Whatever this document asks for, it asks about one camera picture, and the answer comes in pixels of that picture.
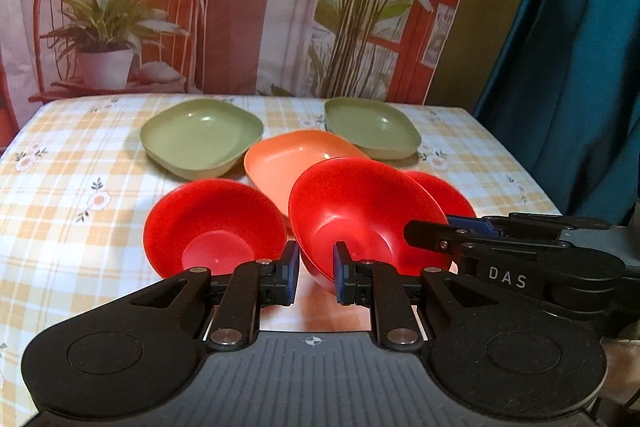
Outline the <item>red bowl on table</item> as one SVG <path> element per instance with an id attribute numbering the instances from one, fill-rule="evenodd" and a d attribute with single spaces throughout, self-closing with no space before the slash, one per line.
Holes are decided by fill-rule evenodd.
<path id="1" fill-rule="evenodd" d="M 244 262 L 276 260 L 288 240 L 282 215 L 256 188 L 194 181 L 161 198 L 146 218 L 143 248 L 160 277 L 194 267 L 229 274 Z"/>

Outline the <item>teal curtain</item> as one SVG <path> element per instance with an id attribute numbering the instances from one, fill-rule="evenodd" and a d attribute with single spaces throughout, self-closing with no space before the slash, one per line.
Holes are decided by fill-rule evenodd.
<path id="1" fill-rule="evenodd" d="M 569 216 L 630 219 L 639 0 L 521 0 L 475 118 Z"/>

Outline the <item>green square plate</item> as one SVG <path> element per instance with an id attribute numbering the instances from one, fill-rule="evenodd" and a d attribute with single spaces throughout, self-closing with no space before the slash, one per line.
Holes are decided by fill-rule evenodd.
<path id="1" fill-rule="evenodd" d="M 422 144 L 410 119 L 390 104 L 364 98 L 330 98 L 324 103 L 326 129 L 372 159 L 401 160 Z"/>
<path id="2" fill-rule="evenodd" d="M 214 98 L 171 106 L 140 130 L 146 155 L 181 179 L 223 176 L 262 139 L 264 124 L 255 115 Z"/>

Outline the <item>green square plate right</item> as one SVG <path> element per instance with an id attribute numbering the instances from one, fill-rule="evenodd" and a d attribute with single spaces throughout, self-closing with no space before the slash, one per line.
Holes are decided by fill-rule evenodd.
<path id="1" fill-rule="evenodd" d="M 401 160 L 422 144 L 410 119 L 390 104 L 364 98 L 330 98 L 324 103 L 326 129 L 372 159 Z"/>

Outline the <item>red bowl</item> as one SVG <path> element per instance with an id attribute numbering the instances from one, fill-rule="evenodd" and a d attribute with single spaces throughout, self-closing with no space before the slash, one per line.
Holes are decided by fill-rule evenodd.
<path id="1" fill-rule="evenodd" d="M 352 259 L 386 262 L 404 275 L 450 269 L 448 255 L 404 239 L 411 220 L 444 225 L 442 208 L 418 182 L 374 160 L 331 158 L 309 167 L 292 187 L 288 217 L 305 267 L 330 293 L 337 242 L 347 245 Z"/>
<path id="2" fill-rule="evenodd" d="M 282 215 L 256 188 L 194 181 L 161 198 L 146 218 L 143 248 L 160 277 L 194 267 L 229 274 L 244 262 L 276 260 L 288 240 Z"/>
<path id="3" fill-rule="evenodd" d="M 446 216 L 475 218 L 476 213 L 471 203 L 453 185 L 438 176 L 421 172 L 405 171 L 416 183 L 419 183 L 436 200 Z"/>

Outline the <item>green square plate left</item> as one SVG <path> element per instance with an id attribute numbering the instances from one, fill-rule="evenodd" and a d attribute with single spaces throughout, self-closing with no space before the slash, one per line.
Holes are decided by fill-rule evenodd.
<path id="1" fill-rule="evenodd" d="M 264 124 L 255 115 L 214 98 L 171 106 L 140 130 L 146 155 L 181 179 L 223 176 L 262 139 Z"/>

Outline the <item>orange square plate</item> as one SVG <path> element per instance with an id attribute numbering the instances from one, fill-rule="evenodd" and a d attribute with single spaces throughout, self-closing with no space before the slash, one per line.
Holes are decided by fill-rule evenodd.
<path id="1" fill-rule="evenodd" d="M 317 162 L 333 157 L 368 156 L 338 135 L 322 130 L 297 130 L 252 145 L 244 170 L 259 191 L 288 217 L 288 199 L 297 178 Z"/>

